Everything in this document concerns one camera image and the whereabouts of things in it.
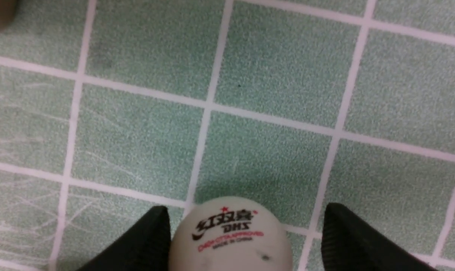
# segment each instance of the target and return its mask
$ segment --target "floor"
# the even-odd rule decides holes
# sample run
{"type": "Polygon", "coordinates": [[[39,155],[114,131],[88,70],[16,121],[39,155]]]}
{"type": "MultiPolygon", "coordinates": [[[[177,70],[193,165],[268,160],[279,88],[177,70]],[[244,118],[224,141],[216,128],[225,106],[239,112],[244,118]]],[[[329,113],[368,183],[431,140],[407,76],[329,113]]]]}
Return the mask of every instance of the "floor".
{"type": "Polygon", "coordinates": [[[0,270],[238,195],[320,271],[327,202],[455,270],[455,0],[23,0],[0,34],[0,270]]]}

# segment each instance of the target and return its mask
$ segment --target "ping pong ball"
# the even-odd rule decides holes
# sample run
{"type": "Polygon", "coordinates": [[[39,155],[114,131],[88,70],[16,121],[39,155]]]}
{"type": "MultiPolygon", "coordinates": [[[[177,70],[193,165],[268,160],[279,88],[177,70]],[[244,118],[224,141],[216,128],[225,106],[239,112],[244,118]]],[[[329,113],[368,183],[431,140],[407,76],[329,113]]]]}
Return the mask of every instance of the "ping pong ball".
{"type": "Polygon", "coordinates": [[[178,226],[169,271],[292,271],[286,231],[262,205],[240,197],[212,199],[178,226]]]}

